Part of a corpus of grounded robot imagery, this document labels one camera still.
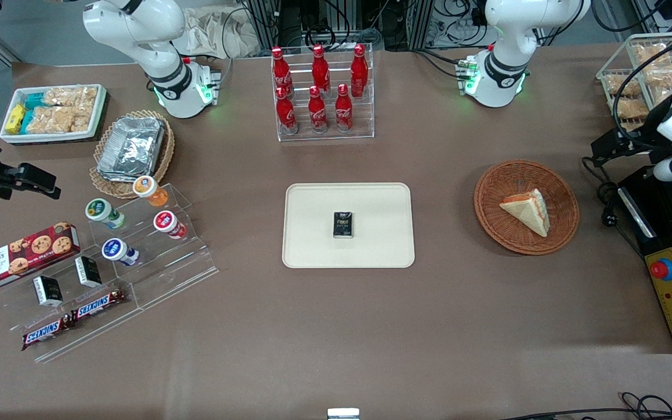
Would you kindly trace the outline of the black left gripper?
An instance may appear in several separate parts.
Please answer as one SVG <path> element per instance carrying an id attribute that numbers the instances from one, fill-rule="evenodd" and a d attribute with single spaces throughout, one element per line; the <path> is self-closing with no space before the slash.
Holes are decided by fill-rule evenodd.
<path id="1" fill-rule="evenodd" d="M 590 162 L 595 168 L 601 168 L 613 160 L 626 159 L 635 155 L 644 155 L 650 160 L 672 159 L 672 142 L 657 131 L 658 126 L 665 121 L 668 114 L 669 107 L 651 109 L 643 124 L 630 131 L 632 141 L 622 135 L 618 128 L 606 131 L 590 144 L 593 154 Z M 639 151 L 634 151 L 632 143 Z"/>

